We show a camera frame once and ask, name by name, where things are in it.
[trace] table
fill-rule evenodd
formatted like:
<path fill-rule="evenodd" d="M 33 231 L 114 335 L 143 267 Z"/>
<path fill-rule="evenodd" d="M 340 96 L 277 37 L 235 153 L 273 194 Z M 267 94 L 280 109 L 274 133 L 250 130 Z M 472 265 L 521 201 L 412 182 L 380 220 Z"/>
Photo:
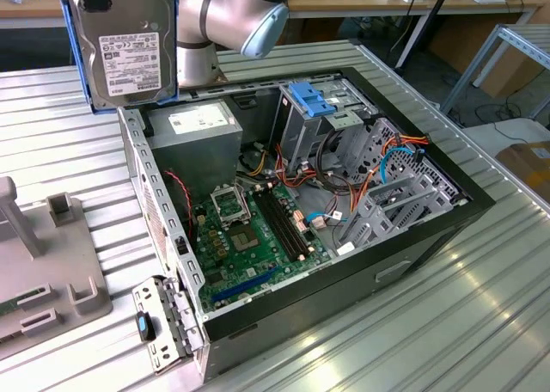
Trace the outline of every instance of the table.
<path fill-rule="evenodd" d="M 229 80 L 355 67 L 497 205 L 416 273 L 201 390 L 547 390 L 548 204 L 364 47 L 280 46 L 256 61 L 225 52 L 220 63 Z M 83 200 L 114 306 L 1 361 L 0 384 L 71 392 L 198 387 L 192 364 L 154 377 L 139 341 L 130 289 L 161 268 L 131 189 L 116 116 L 89 113 L 75 68 L 0 74 L 0 168 L 27 179 L 19 205 L 64 190 Z"/>
<path fill-rule="evenodd" d="M 416 42 L 436 0 L 417 1 L 411 15 L 420 16 L 396 65 L 401 67 Z M 342 18 L 356 16 L 406 15 L 409 3 L 401 0 L 288 0 L 291 19 Z M 518 24 L 529 21 L 542 6 L 540 0 L 509 0 L 507 3 L 478 4 L 472 0 L 447 0 L 440 15 L 497 14 L 520 12 Z M 21 6 L 0 1 L 0 28 L 64 27 L 58 0 L 28 0 Z"/>
<path fill-rule="evenodd" d="M 508 46 L 514 46 L 534 61 L 550 70 L 550 25 L 529 24 L 529 25 L 497 25 L 487 37 L 486 42 L 480 48 L 470 65 L 462 74 L 458 83 L 451 90 L 449 96 L 441 106 L 444 113 L 448 113 L 455 105 L 461 92 L 470 83 L 474 73 L 479 69 L 481 63 L 487 54 L 492 52 L 493 47 L 502 40 L 503 43 L 492 55 L 484 69 L 481 71 L 474 85 L 479 87 L 486 76 L 491 72 L 497 63 L 499 56 L 504 53 Z M 539 106 L 529 115 L 530 119 L 536 116 L 550 103 L 548 96 Z"/>

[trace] label sticker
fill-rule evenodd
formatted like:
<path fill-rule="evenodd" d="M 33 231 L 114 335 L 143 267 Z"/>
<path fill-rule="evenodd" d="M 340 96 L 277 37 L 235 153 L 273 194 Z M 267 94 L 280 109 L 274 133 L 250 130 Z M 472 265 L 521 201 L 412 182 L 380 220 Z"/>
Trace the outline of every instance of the label sticker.
<path fill-rule="evenodd" d="M 550 151 L 543 148 L 531 149 L 539 158 L 550 158 Z"/>
<path fill-rule="evenodd" d="M 100 45 L 110 96 L 161 87 L 158 33 L 106 35 Z"/>
<path fill-rule="evenodd" d="M 336 252 L 338 252 L 338 254 L 341 256 L 342 254 L 349 253 L 352 250 L 355 250 L 355 246 L 353 246 L 352 242 L 348 242 L 341 248 L 337 249 Z"/>
<path fill-rule="evenodd" d="M 195 132 L 228 124 L 220 109 L 213 105 L 200 106 L 194 110 L 170 114 L 168 120 L 176 134 Z"/>

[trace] blue wire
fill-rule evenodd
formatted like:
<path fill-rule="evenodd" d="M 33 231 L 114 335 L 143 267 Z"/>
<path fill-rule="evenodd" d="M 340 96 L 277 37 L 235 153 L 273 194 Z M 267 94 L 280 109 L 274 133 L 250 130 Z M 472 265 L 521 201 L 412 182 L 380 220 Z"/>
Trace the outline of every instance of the blue wire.
<path fill-rule="evenodd" d="M 386 162 L 388 162 L 388 158 L 389 156 L 394 152 L 394 151 L 404 151 L 406 152 L 407 154 L 414 154 L 414 152 L 412 152 L 411 150 L 409 149 L 406 149 L 405 147 L 394 147 L 393 149 L 390 149 L 387 153 L 386 153 L 386 156 L 384 156 L 384 158 L 382 159 L 382 162 L 380 163 L 380 177 L 382 179 L 382 183 L 383 184 L 386 184 Z"/>
<path fill-rule="evenodd" d="M 316 211 L 315 213 L 311 213 L 306 217 L 306 222 L 309 223 L 309 222 L 311 222 L 311 220 L 313 220 L 314 218 L 319 217 L 319 216 L 325 217 L 325 216 L 328 216 L 328 215 L 326 213 L 321 213 L 319 211 Z M 345 221 L 347 221 L 347 218 L 342 218 L 341 221 L 345 222 Z"/>
<path fill-rule="evenodd" d="M 324 215 L 325 215 L 325 213 L 321 213 L 320 211 L 316 211 L 315 213 L 309 214 L 309 215 L 306 217 L 306 221 L 307 221 L 307 222 L 310 222 L 310 221 L 313 220 L 314 218 L 319 217 L 319 216 L 324 216 Z"/>

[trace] cardboard box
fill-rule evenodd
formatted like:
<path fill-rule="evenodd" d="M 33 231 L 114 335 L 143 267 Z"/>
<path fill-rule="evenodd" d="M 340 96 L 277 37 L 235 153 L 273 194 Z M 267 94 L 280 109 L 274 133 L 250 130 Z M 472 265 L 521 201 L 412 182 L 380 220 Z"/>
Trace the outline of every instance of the cardboard box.
<path fill-rule="evenodd" d="M 550 203 L 550 141 L 513 144 L 500 151 L 497 160 Z"/>

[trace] ram slot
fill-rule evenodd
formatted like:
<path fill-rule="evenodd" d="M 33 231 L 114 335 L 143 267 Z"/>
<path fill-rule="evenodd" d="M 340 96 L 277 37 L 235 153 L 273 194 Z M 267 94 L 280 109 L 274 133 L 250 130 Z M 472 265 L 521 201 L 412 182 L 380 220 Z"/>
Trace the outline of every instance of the ram slot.
<path fill-rule="evenodd" d="M 297 261 L 300 255 L 308 255 L 308 247 L 273 194 L 270 192 L 257 193 L 254 195 L 254 201 L 273 234 L 283 246 L 289 260 Z"/>

